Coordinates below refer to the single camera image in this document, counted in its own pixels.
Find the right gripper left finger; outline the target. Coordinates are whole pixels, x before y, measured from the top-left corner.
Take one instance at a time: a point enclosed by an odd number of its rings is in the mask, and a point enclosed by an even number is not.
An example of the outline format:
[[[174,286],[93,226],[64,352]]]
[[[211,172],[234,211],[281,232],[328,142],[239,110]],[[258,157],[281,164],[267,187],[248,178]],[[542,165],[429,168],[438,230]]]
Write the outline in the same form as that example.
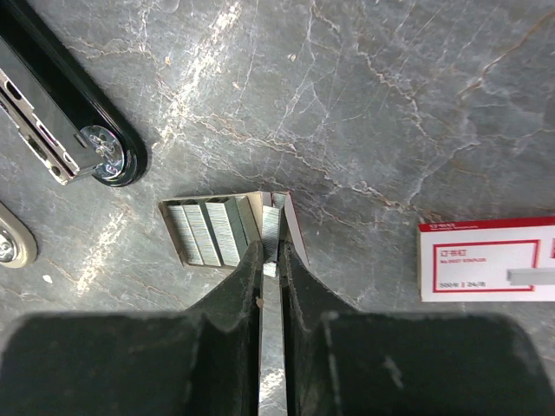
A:
[[[1,338],[4,415],[254,415],[263,247],[178,312],[41,313]]]

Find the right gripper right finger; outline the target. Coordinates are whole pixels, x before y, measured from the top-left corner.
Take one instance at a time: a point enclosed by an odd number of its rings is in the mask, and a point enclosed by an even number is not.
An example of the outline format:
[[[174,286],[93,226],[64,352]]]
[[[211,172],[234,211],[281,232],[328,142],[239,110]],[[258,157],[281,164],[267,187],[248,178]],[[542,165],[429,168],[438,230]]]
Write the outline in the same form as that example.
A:
[[[526,332],[496,314],[363,313],[278,254],[291,415],[551,415]]]

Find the silver staple strip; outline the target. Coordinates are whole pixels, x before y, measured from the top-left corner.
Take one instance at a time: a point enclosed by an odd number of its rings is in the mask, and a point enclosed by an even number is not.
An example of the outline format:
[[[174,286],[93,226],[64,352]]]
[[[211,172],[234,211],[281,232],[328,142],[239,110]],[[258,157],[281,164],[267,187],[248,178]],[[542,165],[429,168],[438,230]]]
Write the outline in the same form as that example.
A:
[[[283,211],[263,208],[263,290],[258,301],[262,311],[259,405],[260,415],[285,415],[286,392],[283,322],[278,274],[278,246]]]

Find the red white staple box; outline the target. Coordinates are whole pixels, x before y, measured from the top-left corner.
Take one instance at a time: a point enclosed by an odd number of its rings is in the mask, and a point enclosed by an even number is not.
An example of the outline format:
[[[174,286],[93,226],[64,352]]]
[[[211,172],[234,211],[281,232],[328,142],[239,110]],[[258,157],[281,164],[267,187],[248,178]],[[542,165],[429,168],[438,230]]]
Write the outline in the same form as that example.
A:
[[[418,225],[423,302],[552,302],[554,217]]]

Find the white black stapler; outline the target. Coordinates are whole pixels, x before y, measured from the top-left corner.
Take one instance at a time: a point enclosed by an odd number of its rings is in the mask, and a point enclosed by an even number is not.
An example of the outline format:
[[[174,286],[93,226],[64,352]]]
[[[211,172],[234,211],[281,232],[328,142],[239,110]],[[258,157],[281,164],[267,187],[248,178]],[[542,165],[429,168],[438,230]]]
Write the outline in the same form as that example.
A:
[[[1,204],[1,265],[21,269],[36,260],[37,244],[28,227]]]

